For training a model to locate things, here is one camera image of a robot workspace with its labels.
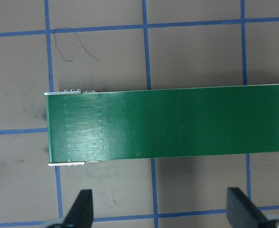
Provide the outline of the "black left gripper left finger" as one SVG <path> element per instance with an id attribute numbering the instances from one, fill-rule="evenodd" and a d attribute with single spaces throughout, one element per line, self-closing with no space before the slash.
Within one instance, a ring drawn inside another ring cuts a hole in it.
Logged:
<path id="1" fill-rule="evenodd" d="M 92 190 L 81 190 L 63 221 L 64 228 L 90 228 L 93 224 Z"/>

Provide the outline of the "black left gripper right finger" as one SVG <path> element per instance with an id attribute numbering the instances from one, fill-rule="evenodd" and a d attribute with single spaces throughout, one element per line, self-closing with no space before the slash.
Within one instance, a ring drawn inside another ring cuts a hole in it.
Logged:
<path id="1" fill-rule="evenodd" d="M 232 228 L 266 228 L 269 220 L 237 187 L 228 187 L 226 217 Z"/>

